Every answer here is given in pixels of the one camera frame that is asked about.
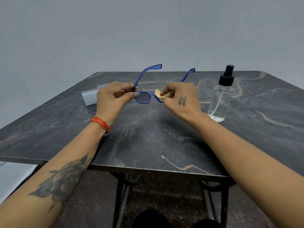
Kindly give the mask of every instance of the gray wall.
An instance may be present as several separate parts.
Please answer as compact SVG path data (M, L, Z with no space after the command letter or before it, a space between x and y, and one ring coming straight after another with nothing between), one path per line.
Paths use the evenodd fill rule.
M0 128L98 71L261 70L304 88L304 0L0 0Z

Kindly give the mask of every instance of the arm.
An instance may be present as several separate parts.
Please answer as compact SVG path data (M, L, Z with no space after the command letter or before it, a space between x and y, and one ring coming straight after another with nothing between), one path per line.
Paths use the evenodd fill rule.
M96 116L111 126L123 105L134 98L132 87L131 83L113 82L100 89ZM98 123L89 123L0 205L0 227L52 227L92 161L104 133Z
M165 106L202 136L261 210L278 227L304 227L304 177L202 113L192 83L169 83L161 95L171 90L174 96L164 99Z

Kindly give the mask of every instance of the black spray cap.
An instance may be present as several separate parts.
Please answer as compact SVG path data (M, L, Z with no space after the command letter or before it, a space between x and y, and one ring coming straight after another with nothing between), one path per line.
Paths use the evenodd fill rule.
M234 65L227 65L225 72L219 78L219 85L221 86L232 86L234 76L233 73Z

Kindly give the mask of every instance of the sunglasses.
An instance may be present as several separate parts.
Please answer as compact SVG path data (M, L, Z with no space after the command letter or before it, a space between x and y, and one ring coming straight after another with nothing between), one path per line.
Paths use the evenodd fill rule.
M144 69L143 72L138 76L131 91L135 92L135 88L136 88L140 78L146 71L160 70L161 68L162 68L162 64L158 64L158 65L150 66L150 67ZM194 73L194 72L195 72L195 68L190 69L180 82L183 82L189 73ZM138 92L140 93L140 95L138 97L136 97L135 100L140 104L149 104L151 102L152 96L154 96L156 98L156 100L158 100L159 102L163 103L163 101L158 99L158 97L155 95L155 91L138 91Z

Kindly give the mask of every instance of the forearm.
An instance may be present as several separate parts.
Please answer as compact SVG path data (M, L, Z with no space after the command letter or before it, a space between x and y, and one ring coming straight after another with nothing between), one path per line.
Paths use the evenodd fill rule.
M304 178L207 114L192 123L230 176L279 227L304 227Z
M0 227L52 227L104 133L99 124L91 122L1 204Z

